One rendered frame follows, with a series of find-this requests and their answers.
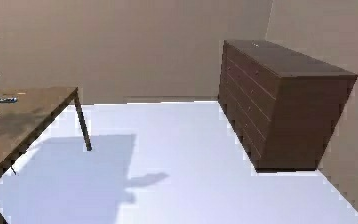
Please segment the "brown wooden table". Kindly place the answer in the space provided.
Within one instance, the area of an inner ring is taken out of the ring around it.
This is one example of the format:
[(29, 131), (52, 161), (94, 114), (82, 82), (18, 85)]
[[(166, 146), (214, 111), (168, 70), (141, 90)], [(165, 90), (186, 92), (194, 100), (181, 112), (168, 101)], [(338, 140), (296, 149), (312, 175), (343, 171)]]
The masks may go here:
[[(0, 178), (71, 103), (75, 105), (85, 145), (92, 150), (77, 87), (0, 90)], [(0, 212), (0, 224), (8, 224)]]

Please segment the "dark brown chest of drawers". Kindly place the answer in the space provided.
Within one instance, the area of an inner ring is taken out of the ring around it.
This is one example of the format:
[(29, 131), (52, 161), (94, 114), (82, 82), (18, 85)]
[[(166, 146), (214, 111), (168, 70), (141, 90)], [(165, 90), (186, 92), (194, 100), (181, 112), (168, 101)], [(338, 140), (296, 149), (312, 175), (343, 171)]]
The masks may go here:
[(226, 40), (218, 102), (256, 172), (314, 171), (357, 78), (266, 40)]

